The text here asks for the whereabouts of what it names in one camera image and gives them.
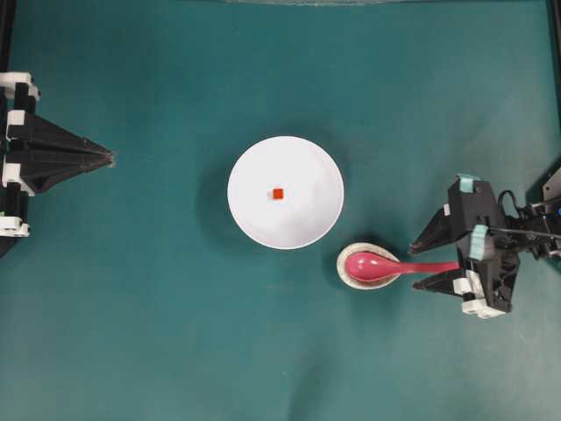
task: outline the green mat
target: green mat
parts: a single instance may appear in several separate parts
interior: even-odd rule
[[[0,261],[0,419],[558,419],[561,279],[524,256],[511,315],[348,289],[357,240],[401,258],[456,173],[522,197],[561,155],[545,1],[271,7],[21,1],[11,68],[117,167],[32,200]],[[234,224],[237,157],[333,156],[345,207],[279,252]],[[454,257],[454,249],[423,256]]]

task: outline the white bowl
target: white bowl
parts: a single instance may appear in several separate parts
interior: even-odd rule
[[[273,199],[273,189],[284,197]],[[318,241],[337,222],[343,177],[318,145],[293,136],[265,139],[238,159],[228,181],[228,204],[251,239],[279,249]]]

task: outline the red cube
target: red cube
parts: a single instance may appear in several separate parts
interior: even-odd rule
[[[284,198],[284,190],[283,189],[273,189],[273,199],[274,200],[281,200]]]

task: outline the white bracket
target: white bracket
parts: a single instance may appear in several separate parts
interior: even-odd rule
[[[8,122],[6,124],[6,139],[10,141],[8,137],[8,131],[11,125],[24,125],[25,124],[25,111],[23,110],[12,110],[8,112]],[[21,179],[19,174],[21,170],[21,164],[18,163],[8,163],[4,157],[4,169],[2,171],[2,185],[8,187],[9,182],[17,182],[21,185],[21,189],[26,191],[29,196],[35,196],[35,192]]]
[[[37,86],[33,84],[31,73],[0,73],[0,86],[4,87],[4,94],[6,95],[6,98],[14,99],[14,96],[16,95],[16,83],[25,83],[27,86],[29,86],[29,96],[33,96],[36,101],[40,100],[41,95]]]
[[[1,237],[29,237],[29,225],[23,224],[18,217],[0,216],[0,236]]]
[[[462,311],[465,314],[477,314],[478,318],[495,318],[502,314],[504,311],[494,309],[487,305],[485,293],[481,286],[481,279],[477,272],[472,270],[465,271],[465,278],[458,278],[454,280],[454,292],[459,296],[464,294],[474,294],[475,299],[462,303]]]

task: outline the spoon handle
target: spoon handle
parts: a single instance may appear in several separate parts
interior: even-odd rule
[[[439,274],[449,270],[459,269],[459,264],[456,261],[449,261],[445,263],[401,263],[400,269],[403,274]]]

